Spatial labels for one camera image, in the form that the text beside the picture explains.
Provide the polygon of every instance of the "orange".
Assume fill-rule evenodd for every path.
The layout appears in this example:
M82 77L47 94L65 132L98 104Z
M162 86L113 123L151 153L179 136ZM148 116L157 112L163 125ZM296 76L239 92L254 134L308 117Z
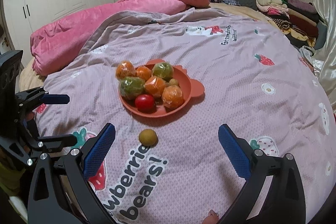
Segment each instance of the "orange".
M152 71L145 66L140 66L135 71L135 76L147 81L152 77Z
M184 103L182 90L176 85L166 87L162 93L162 101L169 109L180 107Z
M133 67L132 63L130 61L122 61L116 71L115 71L115 77L118 80L124 79L127 76L134 77L135 76L135 68Z
M155 98L160 98L166 86L167 83L162 78L152 76L145 83L145 91Z

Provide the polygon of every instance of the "pink bed sheet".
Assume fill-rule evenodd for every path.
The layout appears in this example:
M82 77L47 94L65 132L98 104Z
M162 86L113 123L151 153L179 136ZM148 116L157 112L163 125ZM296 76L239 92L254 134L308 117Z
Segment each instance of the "pink bed sheet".
M208 5L209 0L119 0L76 12L45 25L31 35L31 54L35 57L32 67L43 76L66 67L100 24L117 12L134 10L174 15L188 6L206 8Z

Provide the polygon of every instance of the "metal screw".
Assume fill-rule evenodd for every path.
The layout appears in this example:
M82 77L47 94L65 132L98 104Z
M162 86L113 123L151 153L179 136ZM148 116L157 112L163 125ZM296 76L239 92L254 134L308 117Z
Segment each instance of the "metal screw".
M264 152L262 152L260 149L256 149L254 150L254 153L257 155L257 156L262 156L264 154Z
M71 155L76 156L76 155L78 155L78 153L79 153L79 149L78 149L78 148L75 148L75 149L71 150L70 153L71 153Z
M47 158L47 156L48 156L47 153L43 153L43 154L41 154L40 159L45 160Z
M286 154L286 158L287 158L288 160L292 160L292 159L294 159L293 155L290 154L290 153Z

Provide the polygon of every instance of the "white curtain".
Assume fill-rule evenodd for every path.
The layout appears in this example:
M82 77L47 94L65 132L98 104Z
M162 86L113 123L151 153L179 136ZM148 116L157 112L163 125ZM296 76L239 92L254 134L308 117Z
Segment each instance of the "white curtain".
M325 45L313 56L314 69L336 113L336 0L313 0L313 4L328 25Z

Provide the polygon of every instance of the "tomato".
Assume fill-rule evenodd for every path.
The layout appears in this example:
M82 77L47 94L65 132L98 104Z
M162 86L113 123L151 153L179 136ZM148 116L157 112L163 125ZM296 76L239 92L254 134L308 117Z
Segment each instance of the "tomato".
M135 99L135 106L139 111L149 111L155 105L155 99L152 95L142 94Z

